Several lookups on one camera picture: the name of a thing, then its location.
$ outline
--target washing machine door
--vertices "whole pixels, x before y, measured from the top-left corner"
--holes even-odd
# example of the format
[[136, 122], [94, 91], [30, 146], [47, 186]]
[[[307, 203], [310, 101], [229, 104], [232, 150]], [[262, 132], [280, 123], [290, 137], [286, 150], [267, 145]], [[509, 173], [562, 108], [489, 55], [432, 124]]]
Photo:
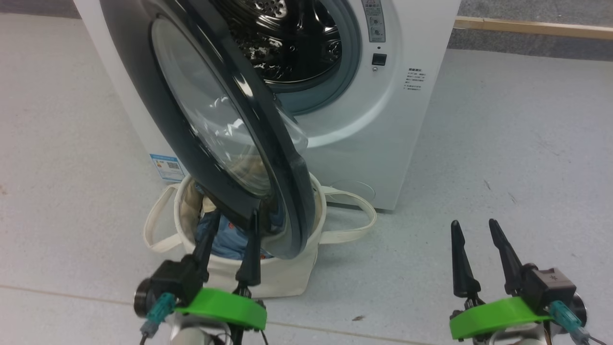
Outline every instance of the washing machine door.
[[228, 219], [280, 258], [314, 222], [306, 136], [236, 46], [208, 0], [101, 0], [107, 26], [149, 113]]

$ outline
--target clothes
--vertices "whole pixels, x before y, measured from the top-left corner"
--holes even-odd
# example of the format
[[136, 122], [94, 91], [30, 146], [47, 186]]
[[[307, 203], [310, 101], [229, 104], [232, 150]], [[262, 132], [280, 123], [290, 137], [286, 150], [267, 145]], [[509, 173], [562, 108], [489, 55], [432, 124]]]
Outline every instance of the clothes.
[[[202, 189], [198, 187], [200, 186], [196, 184], [196, 189], [200, 192]], [[213, 205], [213, 203], [211, 203], [208, 198], [204, 198], [202, 202], [202, 212], [204, 214], [196, 225], [196, 233], [194, 236], [196, 244], [202, 241], [212, 223], [215, 221], [217, 212], [212, 212], [215, 210], [215, 206], [213, 205], [211, 209], [211, 205]], [[230, 223], [226, 216], [221, 215], [217, 235], [215, 239], [213, 239], [211, 253], [222, 258], [243, 260], [246, 248], [247, 235], [245, 232], [241, 228]], [[264, 249], [260, 249], [260, 259], [264, 258], [272, 258], [272, 255], [267, 253]]]

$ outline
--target wooden plank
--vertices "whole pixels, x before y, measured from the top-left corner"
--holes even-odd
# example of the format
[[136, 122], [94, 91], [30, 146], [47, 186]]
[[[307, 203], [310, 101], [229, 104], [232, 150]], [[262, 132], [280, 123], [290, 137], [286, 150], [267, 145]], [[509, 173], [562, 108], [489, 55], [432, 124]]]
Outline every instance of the wooden plank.
[[538, 21], [456, 17], [454, 28], [613, 40], [613, 28]]

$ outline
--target white fabric basket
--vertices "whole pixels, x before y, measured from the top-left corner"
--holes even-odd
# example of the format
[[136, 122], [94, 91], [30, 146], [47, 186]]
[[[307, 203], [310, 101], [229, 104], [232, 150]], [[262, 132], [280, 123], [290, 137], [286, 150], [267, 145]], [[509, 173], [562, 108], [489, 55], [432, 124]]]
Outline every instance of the white fabric basket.
[[[151, 209], [143, 228], [143, 238], [151, 250], [161, 253], [179, 244], [183, 244], [187, 253], [194, 251], [194, 233], [199, 221], [200, 207], [202, 205], [202, 195], [197, 192], [194, 184], [195, 180], [188, 175], [180, 184], [170, 185], [162, 192], [162, 195]], [[316, 218], [311, 236], [306, 242], [305, 250], [291, 260], [282, 260], [279, 258], [261, 260], [262, 283], [258, 286], [249, 288], [253, 297], [264, 298], [300, 295], [307, 288], [311, 270], [317, 260], [319, 244], [338, 244], [355, 241], [363, 237], [375, 223], [377, 219], [375, 209], [363, 198], [332, 187], [323, 187], [312, 174], [311, 185], [315, 192]], [[174, 215], [177, 234], [154, 243], [153, 233], [160, 212], [170, 200], [175, 189], [177, 190], [177, 194], [175, 196]], [[370, 219], [370, 223], [356, 229], [322, 232], [327, 212], [326, 195], [338, 194], [352, 198], [358, 207], [366, 212]], [[207, 287], [215, 287], [228, 292], [233, 291], [237, 286], [235, 275], [240, 264], [240, 260], [231, 260], [211, 254], [208, 263], [210, 277]]]

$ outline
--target green bracket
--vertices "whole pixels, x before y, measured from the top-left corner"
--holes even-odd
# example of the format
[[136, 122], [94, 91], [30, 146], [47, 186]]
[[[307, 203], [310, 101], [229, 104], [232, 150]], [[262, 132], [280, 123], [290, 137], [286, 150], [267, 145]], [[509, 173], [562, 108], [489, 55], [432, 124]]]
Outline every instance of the green bracket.
[[468, 339], [512, 326], [551, 320], [551, 316], [536, 315], [521, 297], [504, 300], [463, 311], [449, 321], [454, 339]]
[[228, 324], [255, 330], [266, 329], [266, 309], [250, 298], [233, 293], [203, 288], [192, 303], [176, 312], [209, 317]]

